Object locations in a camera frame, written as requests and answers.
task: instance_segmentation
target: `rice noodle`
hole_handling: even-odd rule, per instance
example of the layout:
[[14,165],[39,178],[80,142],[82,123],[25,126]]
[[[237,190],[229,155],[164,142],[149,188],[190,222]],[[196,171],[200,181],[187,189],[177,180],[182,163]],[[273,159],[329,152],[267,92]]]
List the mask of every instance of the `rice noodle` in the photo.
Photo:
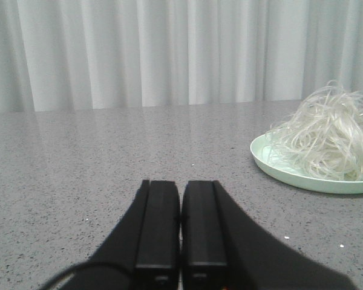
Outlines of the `rice noodle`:
[[363,181],[363,95],[327,85],[266,132],[271,153],[314,178]]

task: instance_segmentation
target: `round plate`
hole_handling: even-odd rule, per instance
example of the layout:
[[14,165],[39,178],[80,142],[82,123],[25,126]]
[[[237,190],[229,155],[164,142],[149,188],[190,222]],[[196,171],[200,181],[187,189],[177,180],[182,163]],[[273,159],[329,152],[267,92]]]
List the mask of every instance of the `round plate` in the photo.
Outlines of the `round plate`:
[[[354,194],[363,193],[363,181],[335,181],[313,178],[304,172],[282,165],[282,163],[268,163],[270,153],[269,142],[265,135],[259,136],[250,144],[250,151],[254,156],[257,166],[265,173],[286,184],[290,184],[302,189],[313,190],[315,192]],[[279,158],[270,156],[270,160]]]

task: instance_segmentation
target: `white curtain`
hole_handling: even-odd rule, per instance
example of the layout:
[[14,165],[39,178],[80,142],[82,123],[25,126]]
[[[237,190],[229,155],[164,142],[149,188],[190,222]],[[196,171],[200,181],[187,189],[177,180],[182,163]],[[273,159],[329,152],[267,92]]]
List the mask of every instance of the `white curtain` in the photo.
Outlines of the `white curtain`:
[[0,112],[363,91],[360,0],[1,0]]

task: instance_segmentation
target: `black cable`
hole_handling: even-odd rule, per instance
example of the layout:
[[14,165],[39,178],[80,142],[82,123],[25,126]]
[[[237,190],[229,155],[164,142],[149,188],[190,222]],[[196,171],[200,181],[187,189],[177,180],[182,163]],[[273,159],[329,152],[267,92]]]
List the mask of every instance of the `black cable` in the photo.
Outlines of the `black cable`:
[[129,270],[127,270],[124,266],[121,266],[116,263],[82,262],[82,263],[78,263],[76,265],[70,266],[66,270],[63,270],[62,272],[58,273],[53,278],[49,279],[49,281],[46,282],[46,284],[44,286],[39,288],[39,290],[49,290],[55,284],[59,283],[60,281],[62,281],[64,278],[66,278],[67,276],[69,276],[71,274],[75,274],[79,271],[83,271],[83,270],[90,269],[90,268],[96,268],[96,267],[111,268],[111,269],[116,270],[116,271],[120,272],[121,274],[127,276],[128,278],[132,277],[132,273],[130,273]]

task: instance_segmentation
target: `speckled countertop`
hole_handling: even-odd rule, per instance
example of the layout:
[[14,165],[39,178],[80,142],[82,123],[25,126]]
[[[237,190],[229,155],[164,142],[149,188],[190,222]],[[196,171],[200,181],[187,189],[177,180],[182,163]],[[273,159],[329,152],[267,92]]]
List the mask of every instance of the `speckled countertop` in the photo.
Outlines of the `speckled countertop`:
[[272,179],[250,142],[298,101],[0,114],[0,290],[83,261],[142,179],[218,179],[267,231],[363,289],[363,195]]

